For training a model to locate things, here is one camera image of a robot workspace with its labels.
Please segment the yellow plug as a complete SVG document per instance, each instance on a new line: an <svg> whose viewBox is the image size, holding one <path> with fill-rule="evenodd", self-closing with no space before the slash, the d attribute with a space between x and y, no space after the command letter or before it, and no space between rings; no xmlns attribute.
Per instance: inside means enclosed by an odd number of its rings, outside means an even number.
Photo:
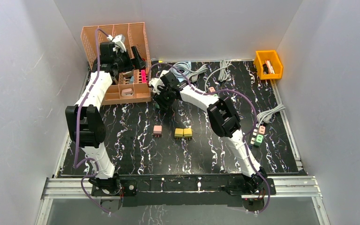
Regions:
<svg viewBox="0 0 360 225"><path fill-rule="evenodd" d="M191 140L193 138L193 131L192 128L184 128L183 129L183 138L185 140Z"/></svg>
<svg viewBox="0 0 360 225"><path fill-rule="evenodd" d="M182 139L183 136L184 136L184 129L183 128L175 128L174 138L175 139Z"/></svg>

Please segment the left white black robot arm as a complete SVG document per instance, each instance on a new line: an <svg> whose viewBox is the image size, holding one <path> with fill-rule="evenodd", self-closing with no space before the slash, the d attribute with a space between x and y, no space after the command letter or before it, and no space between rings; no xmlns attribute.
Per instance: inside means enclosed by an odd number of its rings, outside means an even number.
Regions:
<svg viewBox="0 0 360 225"><path fill-rule="evenodd" d="M133 58L124 47L113 41L100 43L98 49L98 56L91 67L90 81L77 102L65 109L65 116L70 138L75 143L74 168L84 163L78 159L83 150L87 160L93 164L95 177L105 180L103 189L110 195L116 195L121 190L121 182L113 178L115 167L105 149L106 127L99 109L113 83L112 77L144 69L146 62L136 46L131 47Z"/></svg>

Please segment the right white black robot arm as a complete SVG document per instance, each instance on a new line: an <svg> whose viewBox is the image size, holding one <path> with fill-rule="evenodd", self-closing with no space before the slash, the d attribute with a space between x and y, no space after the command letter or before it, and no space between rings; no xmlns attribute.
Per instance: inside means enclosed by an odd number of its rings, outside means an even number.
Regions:
<svg viewBox="0 0 360 225"><path fill-rule="evenodd" d="M163 71L149 81L159 109L167 110L175 100L190 103L207 113L210 127L232 151L245 179L246 190L258 194L266 185L267 173L245 143L240 117L230 97L203 92L188 81L179 81L170 71Z"/></svg>

